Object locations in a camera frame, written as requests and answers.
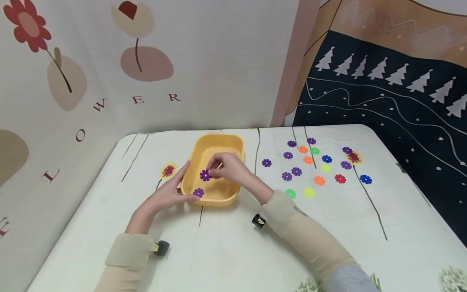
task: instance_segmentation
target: yellow plastic tray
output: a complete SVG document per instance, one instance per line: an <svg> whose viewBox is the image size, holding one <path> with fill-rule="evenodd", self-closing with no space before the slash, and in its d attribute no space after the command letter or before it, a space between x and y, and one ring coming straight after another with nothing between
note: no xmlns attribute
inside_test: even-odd
<svg viewBox="0 0 467 292"><path fill-rule="evenodd" d="M235 202L240 185L223 178L203 181L200 173L209 159L219 152L232 152L243 161L243 139L237 135L225 133L206 134L198 138L190 155L190 167L187 169L181 184L182 194L192 194L194 190L203 189L204 195L195 204L202 206L226 207Z"/></svg>

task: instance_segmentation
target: purple flower piece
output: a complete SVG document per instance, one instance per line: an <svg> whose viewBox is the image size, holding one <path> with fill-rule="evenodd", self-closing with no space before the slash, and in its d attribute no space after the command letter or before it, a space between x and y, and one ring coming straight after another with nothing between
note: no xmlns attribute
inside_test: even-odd
<svg viewBox="0 0 467 292"><path fill-rule="evenodd" d="M342 148L342 152L344 152L344 153L346 153L346 154L353 153L352 148L350 148L350 147L344 147L344 148Z"/></svg>
<svg viewBox="0 0 467 292"><path fill-rule="evenodd" d="M292 168L292 174L296 177L299 177L302 175L302 170L298 167Z"/></svg>
<svg viewBox="0 0 467 292"><path fill-rule="evenodd" d="M282 179L285 181L291 181L292 180L292 175L290 172L284 172L282 174Z"/></svg>
<svg viewBox="0 0 467 292"><path fill-rule="evenodd" d="M203 189L196 189L193 191L193 195L202 198L204 195L204 190Z"/></svg>
<svg viewBox="0 0 467 292"><path fill-rule="evenodd" d="M209 170L203 169L201 173L199 174L199 178L202 179L203 181L209 181L212 179L212 177L209 175Z"/></svg>
<svg viewBox="0 0 467 292"><path fill-rule="evenodd" d="M263 159L262 165L264 167L270 167L272 165L272 162L269 159Z"/></svg>
<svg viewBox="0 0 467 292"><path fill-rule="evenodd" d="M351 165L349 162L347 162L347 161L342 161L342 162L340 163L340 165L341 165L342 168L344 168L344 169L352 169L352 165Z"/></svg>
<svg viewBox="0 0 467 292"><path fill-rule="evenodd" d="M285 158L285 159L292 159L292 158L293 158L293 154L290 153L290 152L284 152L284 158Z"/></svg>

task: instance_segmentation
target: hand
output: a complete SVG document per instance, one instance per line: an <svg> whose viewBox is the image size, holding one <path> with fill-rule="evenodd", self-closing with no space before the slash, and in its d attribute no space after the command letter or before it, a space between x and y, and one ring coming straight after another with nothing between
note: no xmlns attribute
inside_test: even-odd
<svg viewBox="0 0 467 292"><path fill-rule="evenodd" d="M209 175L215 179L225 178L240 185L243 185L245 180L253 176L240 158L229 152L214 154L206 169L209 170Z"/></svg>

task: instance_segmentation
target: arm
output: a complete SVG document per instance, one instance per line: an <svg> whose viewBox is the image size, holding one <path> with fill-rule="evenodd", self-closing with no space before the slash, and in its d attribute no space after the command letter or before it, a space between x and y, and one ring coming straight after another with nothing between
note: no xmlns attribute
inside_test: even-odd
<svg viewBox="0 0 467 292"><path fill-rule="evenodd" d="M177 191L189 165L187 162L135 210L125 233L115 239L107 255L106 268L94 292L136 292L154 248L154 241L148 232L157 213L199 199L193 195L181 196Z"/></svg>

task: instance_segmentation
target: yellow printed flower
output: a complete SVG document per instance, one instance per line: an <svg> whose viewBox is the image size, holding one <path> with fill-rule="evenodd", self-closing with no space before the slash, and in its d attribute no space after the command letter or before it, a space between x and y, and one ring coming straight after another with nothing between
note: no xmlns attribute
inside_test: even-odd
<svg viewBox="0 0 467 292"><path fill-rule="evenodd" d="M161 179L171 178L177 171L177 165L175 163L167 163L161 170Z"/></svg>

